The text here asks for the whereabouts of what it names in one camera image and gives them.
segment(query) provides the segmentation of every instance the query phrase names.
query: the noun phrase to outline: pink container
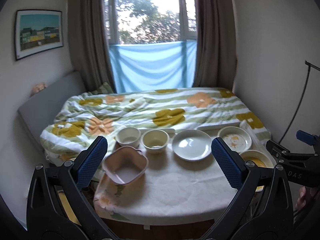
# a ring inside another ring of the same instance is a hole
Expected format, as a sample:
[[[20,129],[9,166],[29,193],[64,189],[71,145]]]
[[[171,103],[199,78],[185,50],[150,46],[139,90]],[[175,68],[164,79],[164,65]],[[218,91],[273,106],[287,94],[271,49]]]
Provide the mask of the pink container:
[[[105,174],[119,185],[139,178],[148,167],[148,159],[131,146],[122,146],[105,158],[102,168]]]

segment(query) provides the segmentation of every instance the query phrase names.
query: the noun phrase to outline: floral blanket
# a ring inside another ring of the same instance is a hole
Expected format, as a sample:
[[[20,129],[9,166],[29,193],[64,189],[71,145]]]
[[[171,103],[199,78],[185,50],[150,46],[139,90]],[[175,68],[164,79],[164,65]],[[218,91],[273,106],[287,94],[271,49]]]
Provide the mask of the floral blanket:
[[[270,138],[261,121],[231,91],[220,88],[167,89],[130,94],[97,91],[69,98],[54,124],[41,134],[47,159],[56,165],[74,160],[98,135],[108,140],[124,127],[174,128],[176,132],[247,120],[259,140]]]

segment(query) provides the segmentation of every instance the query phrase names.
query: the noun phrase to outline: gray headboard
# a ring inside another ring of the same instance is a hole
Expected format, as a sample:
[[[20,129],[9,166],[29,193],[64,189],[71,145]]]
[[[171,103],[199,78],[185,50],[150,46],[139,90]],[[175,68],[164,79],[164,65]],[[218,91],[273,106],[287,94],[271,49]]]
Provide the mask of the gray headboard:
[[[53,123],[65,101],[84,92],[86,89],[79,72],[73,72],[35,94],[20,106],[18,115],[38,149],[42,149],[40,134]]]

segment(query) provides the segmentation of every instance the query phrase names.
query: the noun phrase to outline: silver bolt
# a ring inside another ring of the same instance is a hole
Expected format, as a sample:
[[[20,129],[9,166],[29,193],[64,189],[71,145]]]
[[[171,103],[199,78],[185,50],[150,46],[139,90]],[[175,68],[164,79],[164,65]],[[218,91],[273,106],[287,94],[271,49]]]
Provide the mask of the silver bolt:
[[[283,167],[282,167],[281,165],[279,165],[279,164],[278,164],[276,167],[277,167],[277,169],[280,170],[280,171],[283,170]]]
[[[254,162],[252,162],[252,161],[247,161],[246,164],[247,164],[248,167],[253,167],[254,166]]]
[[[68,161],[65,161],[63,165],[65,165],[66,167],[69,167],[72,165],[72,163],[73,163],[73,161],[68,160]]]
[[[43,165],[42,164],[38,164],[37,166],[36,166],[36,170],[41,170],[43,168]]]

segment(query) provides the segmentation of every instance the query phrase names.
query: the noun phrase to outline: bowl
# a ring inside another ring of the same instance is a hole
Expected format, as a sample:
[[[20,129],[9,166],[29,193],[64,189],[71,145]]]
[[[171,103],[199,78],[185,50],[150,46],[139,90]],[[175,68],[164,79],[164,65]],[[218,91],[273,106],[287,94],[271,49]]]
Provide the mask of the bowl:
[[[148,167],[148,159],[131,146],[122,146],[104,159],[105,174],[118,185],[126,185],[139,178]]]
[[[162,130],[150,130],[142,135],[141,142],[147,153],[163,153],[169,143],[169,134]]]
[[[132,146],[138,148],[141,131],[134,127],[123,128],[116,135],[116,140],[121,146]]]
[[[250,135],[245,130],[235,126],[220,129],[218,137],[221,137],[230,149],[237,153],[249,150],[252,144]]]
[[[172,149],[181,159],[199,161],[211,153],[211,137],[199,130],[185,130],[173,137]]]
[[[245,151],[243,153],[240,153],[240,156],[244,161],[253,161],[256,165],[259,167],[265,167],[265,168],[272,168],[274,167],[274,164],[272,163],[272,160],[264,154],[263,152],[259,152],[256,150],[249,150]],[[263,190],[263,186],[257,187],[256,192],[260,192]]]

